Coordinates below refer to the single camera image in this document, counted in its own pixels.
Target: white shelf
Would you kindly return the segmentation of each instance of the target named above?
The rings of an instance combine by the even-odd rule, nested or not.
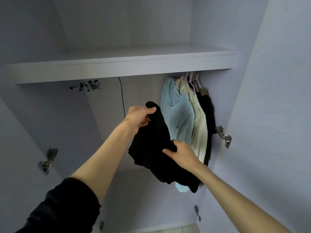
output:
[[[7,67],[20,84],[229,69],[234,64],[234,50],[182,43],[77,51]]]

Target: beige garment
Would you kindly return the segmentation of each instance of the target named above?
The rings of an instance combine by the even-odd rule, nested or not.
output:
[[[176,81],[175,88],[179,91],[181,95],[183,95],[184,93],[188,93],[189,95],[189,100],[193,107],[195,116],[190,145],[196,156],[203,163],[207,145],[207,124],[205,113],[200,106],[196,94],[193,92],[193,90],[190,88],[187,82],[178,79]]]

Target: person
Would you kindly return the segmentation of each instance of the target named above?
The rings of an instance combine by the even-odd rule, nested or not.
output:
[[[18,232],[91,232],[99,215],[99,203],[128,143],[140,127],[149,123],[148,114],[155,110],[155,107],[130,107],[102,146],[70,178],[47,193],[44,202]],[[202,164],[191,146],[178,140],[173,142],[177,152],[163,152],[206,185],[239,232],[290,232]]]

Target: black garment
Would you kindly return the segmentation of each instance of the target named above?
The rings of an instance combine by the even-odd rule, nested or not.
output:
[[[196,94],[197,99],[200,103],[202,110],[205,113],[206,124],[207,124],[207,145],[206,153],[204,158],[204,164],[207,166],[211,158],[211,149],[212,149],[212,135],[216,133],[216,123],[215,123],[215,114],[214,106],[209,95],[202,96],[200,92]]]
[[[149,115],[151,122],[138,130],[128,153],[136,165],[150,169],[161,182],[170,184],[176,181],[181,185],[188,186],[195,193],[200,180],[162,152],[163,149],[176,152],[177,147],[170,140],[169,129],[165,124],[160,107],[151,101],[147,102],[146,106],[148,108],[156,107],[156,111]]]
[[[91,232],[100,207],[86,184],[67,178],[46,194],[17,232]]]

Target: blue string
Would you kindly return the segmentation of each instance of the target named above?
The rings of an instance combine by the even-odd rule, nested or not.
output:
[[[124,117],[125,117],[125,108],[124,108],[124,100],[123,100],[123,88],[122,88],[122,82],[121,82],[120,77],[118,77],[118,79],[119,79],[120,86],[121,86],[122,104],[123,104],[123,114],[124,114]]]

